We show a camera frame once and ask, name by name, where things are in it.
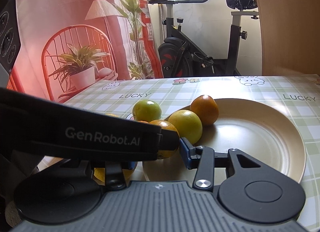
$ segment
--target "citrus fruit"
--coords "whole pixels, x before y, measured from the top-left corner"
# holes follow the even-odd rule
[[[179,134],[177,128],[175,128],[175,126],[172,123],[169,123],[168,121],[165,121],[165,120],[153,120],[153,121],[150,122],[150,124],[159,125],[163,129],[176,131]]]
[[[109,114],[109,113],[106,113],[105,115],[113,116],[113,117],[119,117],[119,116],[117,116],[117,115],[115,115],[115,114]]]
[[[192,111],[179,110],[168,119],[178,130],[180,137],[185,137],[191,144],[195,144],[202,135],[202,123],[200,118]]]
[[[132,114],[136,121],[151,122],[160,119],[161,108],[154,101],[140,100],[134,105]]]
[[[136,169],[137,164],[138,163],[135,164],[135,166],[134,166],[134,168],[132,170],[125,170],[125,169],[122,170],[125,180],[130,178],[130,176],[132,175],[132,173]],[[105,170],[104,170],[104,168],[94,168],[94,176],[97,179],[101,180],[102,182],[105,182]]]
[[[217,103],[209,95],[201,95],[193,100],[190,111],[196,113],[204,126],[212,125],[219,117]]]
[[[179,135],[179,132],[178,132],[177,128],[175,128],[175,126],[172,123],[169,123],[169,122],[167,122],[165,120],[153,120],[153,121],[150,122],[150,124],[159,125],[163,129],[175,131]],[[174,151],[159,150],[158,151],[158,159],[165,159],[165,158],[171,157],[177,151],[177,149],[175,149]]]

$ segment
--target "green plaid pattern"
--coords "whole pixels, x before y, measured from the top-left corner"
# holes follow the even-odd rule
[[[307,151],[302,186],[306,204],[298,222],[309,231],[320,228],[320,85],[318,75],[273,77],[201,77],[135,81],[101,80],[65,104],[130,118],[141,99],[159,103],[163,119],[207,94],[264,103],[286,115],[298,128]]]

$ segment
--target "exercise bike seat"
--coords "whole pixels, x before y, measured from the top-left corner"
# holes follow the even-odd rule
[[[258,7],[257,0],[226,0],[231,9],[251,10]]]

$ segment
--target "lampshade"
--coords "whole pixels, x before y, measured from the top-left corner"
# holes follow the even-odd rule
[[[85,17],[85,20],[95,19],[99,17],[107,17],[111,15],[121,16],[115,7],[106,0],[94,0]]]

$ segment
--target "green fruit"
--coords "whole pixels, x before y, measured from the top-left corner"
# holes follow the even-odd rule
[[[140,100],[132,109],[132,114],[136,121],[151,122],[158,120],[161,117],[161,113],[160,106],[151,100]]]
[[[176,127],[181,138],[187,138],[191,144],[195,144],[201,138],[202,123],[192,111],[176,111],[169,117],[168,122]]]

